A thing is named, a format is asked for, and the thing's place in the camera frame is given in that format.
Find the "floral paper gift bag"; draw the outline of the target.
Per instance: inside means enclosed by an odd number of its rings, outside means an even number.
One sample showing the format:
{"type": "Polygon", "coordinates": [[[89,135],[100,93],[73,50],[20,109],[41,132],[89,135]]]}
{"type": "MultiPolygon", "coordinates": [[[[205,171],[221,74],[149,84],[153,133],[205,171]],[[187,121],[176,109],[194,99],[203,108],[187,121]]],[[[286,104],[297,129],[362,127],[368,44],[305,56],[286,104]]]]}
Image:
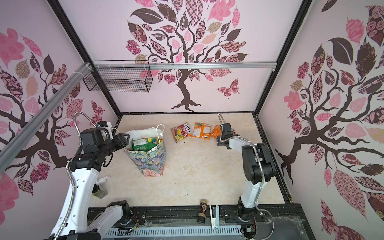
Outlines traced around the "floral paper gift bag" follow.
{"type": "Polygon", "coordinates": [[[124,148],[125,154],[140,170],[145,177],[161,177],[164,172],[164,163],[166,161],[166,146],[164,142],[165,126],[159,124],[157,127],[145,130],[132,130],[126,132],[130,135],[129,145],[124,148]],[[144,151],[134,151],[132,141],[142,138],[158,137],[162,141],[153,149],[144,151]]]}

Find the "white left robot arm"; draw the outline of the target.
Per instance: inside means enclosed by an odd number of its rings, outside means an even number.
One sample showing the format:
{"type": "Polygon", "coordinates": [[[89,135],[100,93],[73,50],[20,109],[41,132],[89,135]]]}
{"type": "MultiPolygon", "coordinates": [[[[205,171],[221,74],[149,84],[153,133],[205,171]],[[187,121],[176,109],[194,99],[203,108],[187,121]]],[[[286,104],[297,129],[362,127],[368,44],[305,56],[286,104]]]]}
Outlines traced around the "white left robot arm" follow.
{"type": "Polygon", "coordinates": [[[93,128],[78,132],[80,145],[67,163],[70,186],[65,203],[53,228],[51,240],[101,240],[112,226],[129,222],[132,217],[127,201],[110,203],[92,223],[88,223],[88,210],[92,193],[107,158],[128,146],[128,134],[113,134],[112,124],[100,121],[93,128]]]}

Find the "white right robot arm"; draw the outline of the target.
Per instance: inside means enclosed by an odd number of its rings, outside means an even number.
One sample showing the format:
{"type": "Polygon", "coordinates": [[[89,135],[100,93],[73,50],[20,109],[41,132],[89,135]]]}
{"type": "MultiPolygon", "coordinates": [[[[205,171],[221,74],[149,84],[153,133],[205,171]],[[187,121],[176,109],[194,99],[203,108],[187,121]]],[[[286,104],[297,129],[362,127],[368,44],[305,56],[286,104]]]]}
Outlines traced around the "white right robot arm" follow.
{"type": "Polygon", "coordinates": [[[276,167],[270,148],[265,143],[254,144],[250,140],[236,134],[230,123],[221,114],[220,135],[217,146],[236,150],[242,154],[243,172],[248,181],[244,193],[238,201],[238,216],[241,221],[249,221],[254,215],[266,211],[259,208],[259,198],[266,184],[276,175],[276,167]]]}

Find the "green snack packet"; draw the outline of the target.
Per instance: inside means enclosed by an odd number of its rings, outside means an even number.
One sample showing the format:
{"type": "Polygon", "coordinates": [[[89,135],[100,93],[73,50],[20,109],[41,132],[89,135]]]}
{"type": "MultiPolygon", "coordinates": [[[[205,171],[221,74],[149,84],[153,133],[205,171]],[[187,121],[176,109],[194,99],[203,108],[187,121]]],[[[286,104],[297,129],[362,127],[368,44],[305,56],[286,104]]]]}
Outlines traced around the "green snack packet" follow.
{"type": "Polygon", "coordinates": [[[137,139],[132,141],[132,148],[134,151],[147,152],[155,148],[161,141],[158,137],[137,139]]]}

